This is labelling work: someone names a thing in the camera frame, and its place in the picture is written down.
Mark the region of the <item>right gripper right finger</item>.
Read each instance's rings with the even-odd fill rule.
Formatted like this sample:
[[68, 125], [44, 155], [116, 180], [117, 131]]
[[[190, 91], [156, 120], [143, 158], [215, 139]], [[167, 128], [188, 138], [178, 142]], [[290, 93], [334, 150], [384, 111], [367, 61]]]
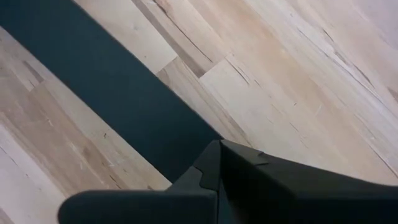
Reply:
[[221, 180], [239, 224], [398, 224], [398, 186], [222, 140]]

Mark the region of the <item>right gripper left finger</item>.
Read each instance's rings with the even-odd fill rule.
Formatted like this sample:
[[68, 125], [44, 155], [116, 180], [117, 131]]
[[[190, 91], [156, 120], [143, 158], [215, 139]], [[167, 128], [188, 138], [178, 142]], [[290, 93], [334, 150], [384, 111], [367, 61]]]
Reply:
[[66, 199], [59, 224], [218, 224], [221, 146], [212, 141], [165, 190], [89, 190]]

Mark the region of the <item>black duct cover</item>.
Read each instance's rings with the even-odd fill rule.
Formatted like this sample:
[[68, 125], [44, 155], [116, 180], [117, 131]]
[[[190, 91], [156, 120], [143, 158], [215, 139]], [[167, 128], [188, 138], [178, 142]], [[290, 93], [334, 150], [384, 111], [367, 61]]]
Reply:
[[0, 0], [0, 26], [169, 181], [220, 139], [72, 0]]

